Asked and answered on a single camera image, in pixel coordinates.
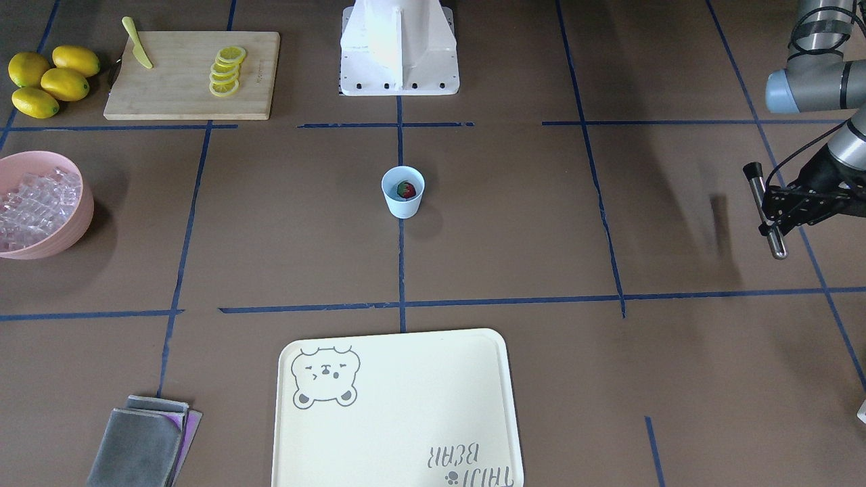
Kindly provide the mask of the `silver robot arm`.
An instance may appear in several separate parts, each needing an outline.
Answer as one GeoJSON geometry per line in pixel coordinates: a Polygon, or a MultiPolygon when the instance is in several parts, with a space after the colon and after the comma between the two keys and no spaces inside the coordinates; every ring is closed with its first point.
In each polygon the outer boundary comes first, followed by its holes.
{"type": "Polygon", "coordinates": [[[762,202],[767,224],[782,234],[831,216],[864,216],[864,61],[844,52],[854,30],[864,29],[863,1],[801,1],[788,41],[785,68],[770,73],[770,113],[853,111],[785,187],[768,186],[762,202]]]}

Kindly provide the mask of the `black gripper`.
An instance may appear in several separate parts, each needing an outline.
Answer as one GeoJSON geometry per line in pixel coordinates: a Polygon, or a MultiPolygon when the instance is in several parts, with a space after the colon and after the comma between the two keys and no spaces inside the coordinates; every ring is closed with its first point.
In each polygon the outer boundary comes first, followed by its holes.
{"type": "MultiPolygon", "coordinates": [[[[864,210],[864,163],[853,166],[832,154],[824,145],[805,164],[798,175],[798,187],[820,194],[842,191],[842,184],[848,186],[850,205],[845,210],[864,210]]],[[[788,192],[767,192],[764,194],[760,211],[764,222],[758,226],[761,235],[787,235],[796,225],[791,216],[796,206],[796,198],[788,192]]]]}

